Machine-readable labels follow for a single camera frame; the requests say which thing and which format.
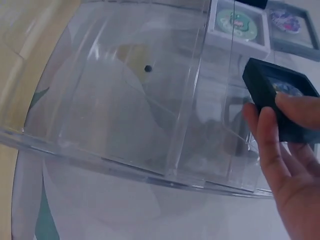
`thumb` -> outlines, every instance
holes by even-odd
[[[313,96],[290,96],[278,93],[277,107],[296,124],[313,130],[320,130],[320,98]]]

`picture frame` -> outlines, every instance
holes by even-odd
[[[319,38],[309,12],[303,8],[289,5],[287,3],[280,2],[280,1],[269,1],[267,9],[269,10],[268,20],[269,20],[269,27],[270,27],[269,32],[270,32],[271,48],[275,51],[293,54],[296,56],[300,56],[302,58],[320,62],[320,42],[319,42]],[[298,38],[296,36],[301,35],[303,33],[298,33],[298,34],[286,33],[288,37],[285,37],[285,36],[279,37],[277,36],[277,34],[275,34],[275,32],[279,30],[276,29],[271,19],[271,11],[274,11],[277,9],[285,10],[290,14],[292,14],[293,16],[303,20],[304,27],[306,29],[302,29],[303,30],[302,32],[309,34],[309,36],[300,36],[300,38],[301,37],[304,38],[305,42],[293,41],[295,38],[296,39]]]
[[[221,28],[221,13],[225,10],[234,11],[242,15],[241,17],[249,19],[251,26],[256,31],[255,37],[239,37],[237,29],[229,24],[229,32]],[[242,56],[253,57],[264,60],[271,52],[269,24],[267,13],[257,7],[253,7],[233,0],[212,0],[210,18],[208,21],[207,35],[205,43],[215,47],[232,51]]]

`white frame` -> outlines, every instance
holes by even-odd
[[[218,3],[224,2],[223,4],[229,4],[230,8],[235,8],[238,10],[244,10],[244,12],[254,12],[257,15],[261,16],[262,26],[263,26],[263,43],[261,45],[259,43],[253,41],[246,41],[242,38],[239,38],[233,34],[223,32],[221,30],[216,30],[216,15],[217,15],[217,7]],[[205,43],[208,45],[214,45],[216,47],[231,50],[232,52],[236,52],[240,55],[249,56],[256,59],[264,60],[271,53],[270,46],[270,35],[269,35],[269,25],[268,18],[265,11],[260,8],[252,7],[246,4],[243,4],[238,1],[233,0],[212,0],[211,3],[211,12],[210,18],[208,22],[207,36],[205,38]]]

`black screw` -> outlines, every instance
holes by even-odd
[[[144,71],[145,71],[146,73],[152,72],[152,66],[146,65],[146,66],[144,67]]]

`hand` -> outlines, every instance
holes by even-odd
[[[276,105],[292,121],[320,130],[320,98],[290,97],[278,93]],[[320,239],[320,164],[307,144],[279,143],[275,112],[264,107],[258,115],[254,104],[243,108],[244,118],[255,137],[262,172],[293,240]]]

